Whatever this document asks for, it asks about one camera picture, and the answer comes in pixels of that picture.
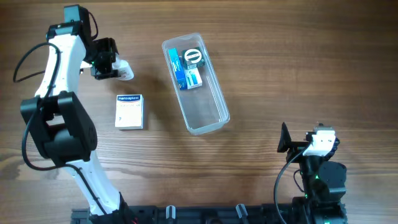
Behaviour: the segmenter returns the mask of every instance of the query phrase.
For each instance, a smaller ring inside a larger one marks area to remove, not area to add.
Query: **small white box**
[[[201,77],[198,68],[184,69],[185,79],[187,80],[187,89],[201,86]]]
[[[116,120],[120,130],[144,127],[144,97],[142,95],[118,95],[116,97]]]

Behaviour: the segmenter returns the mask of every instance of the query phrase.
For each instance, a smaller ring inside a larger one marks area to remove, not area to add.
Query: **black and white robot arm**
[[[113,39],[94,40],[91,36],[87,9],[79,5],[67,6],[64,13],[65,22],[50,26],[46,36],[61,53],[49,47],[42,83],[34,98],[22,102],[21,113],[26,123],[32,119],[29,132],[40,155],[53,160],[55,167],[65,169],[76,180],[90,204],[93,223],[132,223],[134,216],[101,167],[95,151],[95,126],[76,93],[84,67],[91,67],[91,75],[97,80],[129,80],[134,74],[129,64],[119,59]],[[59,56],[59,67],[54,72]],[[49,85],[51,91],[45,97]],[[62,116],[64,123],[48,125],[47,121],[54,116]]]

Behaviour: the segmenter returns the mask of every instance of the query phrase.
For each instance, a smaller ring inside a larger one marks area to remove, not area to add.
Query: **blue box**
[[[175,78],[177,79],[180,90],[187,89],[187,80],[185,79],[185,73],[181,65],[180,58],[178,57],[177,49],[173,48],[169,50],[169,55],[174,71]]]

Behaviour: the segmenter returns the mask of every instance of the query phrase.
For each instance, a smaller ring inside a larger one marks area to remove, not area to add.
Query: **plastic container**
[[[205,59],[204,66],[198,67],[202,86],[180,90],[172,70],[169,50],[176,48],[178,55],[181,56],[183,50],[195,47],[200,48]],[[162,48],[188,131],[197,135],[223,127],[229,121],[229,112],[201,35],[195,33],[166,40]]]

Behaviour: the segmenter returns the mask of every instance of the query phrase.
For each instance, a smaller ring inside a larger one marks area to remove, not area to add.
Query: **wood grain surface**
[[[69,223],[88,206],[63,170],[30,170],[21,157],[22,99],[41,77],[12,83],[18,60],[63,21],[67,3],[0,3],[0,223]],[[130,205],[272,203],[285,155],[276,153],[285,121],[294,140],[318,122],[341,140],[333,161],[348,168],[349,223],[398,220],[398,4],[396,1],[85,1],[99,37],[116,40],[136,77],[96,81],[85,71],[78,97],[98,131],[98,155]],[[192,136],[186,130],[161,44],[199,32],[231,121]],[[20,76],[43,70],[47,49]],[[114,128],[115,97],[145,98],[145,128]],[[29,157],[49,166],[29,138]],[[291,165],[281,202],[301,195]]]

